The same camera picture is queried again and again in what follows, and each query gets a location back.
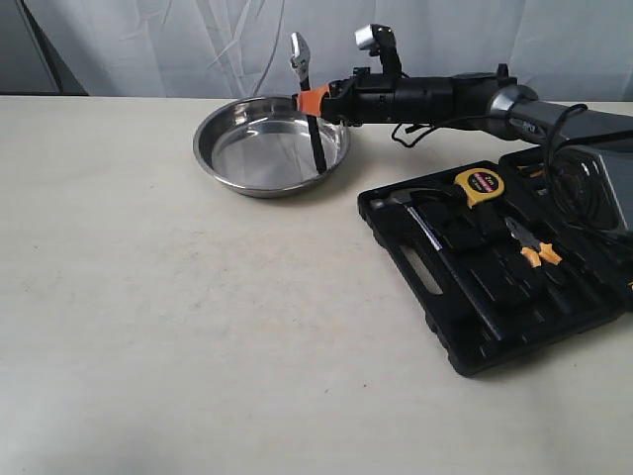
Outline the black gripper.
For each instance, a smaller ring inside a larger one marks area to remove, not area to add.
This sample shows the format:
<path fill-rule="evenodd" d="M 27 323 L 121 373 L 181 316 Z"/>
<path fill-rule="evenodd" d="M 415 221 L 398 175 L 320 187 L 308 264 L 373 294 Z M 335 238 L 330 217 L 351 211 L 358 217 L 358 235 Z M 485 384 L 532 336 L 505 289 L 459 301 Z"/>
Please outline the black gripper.
<path fill-rule="evenodd" d="M 305 115 L 337 125 L 389 124 L 394 121 L 395 90 L 394 75 L 355 68 L 348 78 L 299 92 L 296 106 Z"/>

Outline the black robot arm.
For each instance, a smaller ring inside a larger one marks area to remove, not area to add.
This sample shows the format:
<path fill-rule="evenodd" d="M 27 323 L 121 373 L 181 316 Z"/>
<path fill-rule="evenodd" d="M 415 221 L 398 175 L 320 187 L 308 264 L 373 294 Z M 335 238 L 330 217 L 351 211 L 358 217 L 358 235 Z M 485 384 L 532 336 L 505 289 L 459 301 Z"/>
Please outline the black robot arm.
<path fill-rule="evenodd" d="M 358 68 L 293 97 L 302 113 L 332 124 L 408 124 L 481 131 L 539 146 L 557 204 L 602 233 L 632 233 L 632 119 L 585 104 L 544 102 L 508 74 L 407 77 Z"/>

